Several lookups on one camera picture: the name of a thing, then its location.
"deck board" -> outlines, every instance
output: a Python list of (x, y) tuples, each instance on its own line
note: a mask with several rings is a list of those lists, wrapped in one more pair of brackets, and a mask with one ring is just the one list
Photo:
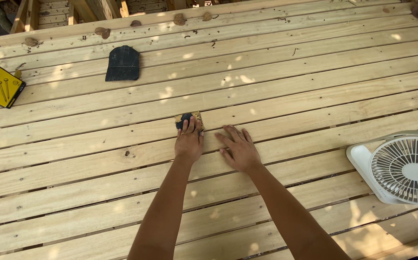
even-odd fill
[[(41, 26), (66, 8), (41, 6), (50, 14)], [(0, 109), (0, 260), (125, 259), (171, 165), (173, 116), (188, 111), (201, 111), (205, 153), (189, 176), (175, 259), (293, 259), (276, 251), (285, 243), (252, 181), (216, 152), (223, 124), (249, 130), (263, 163), (327, 233), (356, 227), (333, 236), (352, 259), (418, 248), (418, 205), (381, 203), (345, 156), (351, 144), (418, 130), (411, 4), (227, 7), (211, 22), (195, 15), (175, 26), (165, 12), (155, 24), (142, 16), (147, 26), (95, 23), (111, 25), (105, 40), (84, 24), (54, 28), (30, 53), (0, 46), (4, 68), (27, 62), (28, 83)], [(140, 79), (105, 83), (106, 57), (121, 45), (141, 52)]]

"fingers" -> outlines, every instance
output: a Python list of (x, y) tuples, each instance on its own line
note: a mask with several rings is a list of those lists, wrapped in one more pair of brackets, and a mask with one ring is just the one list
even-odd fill
[(182, 134), (186, 133), (186, 131), (188, 130), (188, 120), (183, 120), (183, 129), (182, 129)]
[(189, 118), (189, 125), (188, 125), (188, 129), (186, 130), (186, 134), (191, 134), (194, 131), (194, 116), (191, 116)]
[(225, 145), (227, 145), (228, 147), (232, 147), (233, 146), (233, 141), (232, 140), (230, 140), (228, 137), (226, 137), (226, 136), (224, 136), (224, 135), (221, 135), (221, 134), (219, 134), (219, 133), (215, 133), (215, 137), (219, 140), (219, 141), (221, 141), (221, 142), (223, 142)]
[(199, 137), (199, 147), (202, 148), (202, 150), (204, 150), (204, 132), (201, 132)]
[(223, 148), (220, 148), (220, 153), (225, 158), (225, 161), (228, 163), (228, 165), (234, 168), (235, 160), (233, 157)]
[(243, 129), (243, 133), (244, 133), (244, 136), (246, 137), (246, 141), (248, 141), (250, 143), (254, 143), (252, 141), (251, 135), (247, 132), (246, 128)]
[(236, 129), (236, 127), (234, 127), (233, 125), (230, 124), (230, 127), (235, 130), (235, 132), (238, 134), (239, 138), (241, 138), (241, 140), (246, 141), (246, 138), (244, 138), (243, 133), (241, 133), (238, 129)]
[(201, 126), (201, 121), (198, 119), (198, 120), (196, 121), (196, 128), (194, 129), (194, 132), (195, 132), (195, 133), (199, 133), (199, 131), (201, 131), (201, 128), (202, 128), (202, 126)]
[(226, 126), (226, 125), (224, 125), (223, 126), (223, 129), (225, 130), (225, 131), (227, 131), (231, 136), (232, 136), (232, 138), (233, 138), (233, 141), (240, 141), (241, 140), (241, 138), (239, 137), (239, 135), (238, 135), (238, 133), (236, 133), (236, 131), (233, 129), (233, 128), (231, 128), (231, 127), (229, 127), (229, 126)]

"white fan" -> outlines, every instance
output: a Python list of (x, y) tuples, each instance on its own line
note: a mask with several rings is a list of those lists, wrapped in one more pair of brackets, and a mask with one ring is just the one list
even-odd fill
[[(368, 147), (380, 144), (374, 152)], [(418, 131), (402, 131), (347, 148), (347, 157), (384, 203), (418, 204)]]

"brown leaf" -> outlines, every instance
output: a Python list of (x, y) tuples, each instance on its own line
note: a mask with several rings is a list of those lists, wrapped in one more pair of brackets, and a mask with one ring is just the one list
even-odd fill
[(15, 78), (19, 79), (21, 78), (21, 71), (19, 69), (15, 69)]
[(95, 34), (96, 35), (101, 35), (101, 37), (103, 39), (107, 39), (109, 37), (109, 33), (110, 33), (110, 30), (109, 29), (105, 29), (103, 27), (97, 27), (95, 29)]
[(38, 41), (36, 41), (36, 40), (34, 40), (34, 39), (32, 39), (32, 38), (26, 38), (26, 39), (25, 39), (25, 44), (26, 44), (27, 46), (32, 47), (32, 46), (36, 46), (36, 45), (38, 45), (38, 44), (39, 44), (39, 42), (38, 42)]
[(139, 20), (133, 20), (130, 26), (132, 27), (141, 26), (141, 22)]
[(182, 13), (178, 13), (178, 14), (175, 15), (174, 23), (178, 26), (185, 25), (185, 19), (183, 19), (183, 14)]
[(206, 12), (204, 16), (202, 17), (202, 20), (205, 22), (210, 21), (211, 19), (212, 19), (212, 15), (210, 15), (209, 12)]

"black sanding block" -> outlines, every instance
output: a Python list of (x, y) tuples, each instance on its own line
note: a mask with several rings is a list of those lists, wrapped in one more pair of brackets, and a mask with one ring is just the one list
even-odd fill
[(138, 80), (140, 53), (127, 45), (114, 48), (109, 53), (105, 81)]
[(177, 129), (182, 129), (183, 128), (183, 121), (186, 119), (189, 122), (189, 118), (191, 116), (194, 116), (194, 118), (196, 120), (199, 119), (199, 121), (201, 121), (201, 130), (204, 130), (204, 123), (202, 122), (201, 113), (199, 111), (191, 112), (191, 113), (185, 113), (185, 114), (175, 116), (175, 126), (177, 127)]

